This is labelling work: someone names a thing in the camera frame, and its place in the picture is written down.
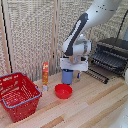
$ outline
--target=wooden countertop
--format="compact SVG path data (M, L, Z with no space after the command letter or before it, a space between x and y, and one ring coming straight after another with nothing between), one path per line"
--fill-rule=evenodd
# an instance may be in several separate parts
M124 79L111 77L108 84L82 73L74 73L72 96L61 100L54 87L61 83L62 74L49 77L49 90L43 92L36 112L30 117L12 123L0 104L0 128L109 128L128 99ZM34 82L42 91L42 80Z

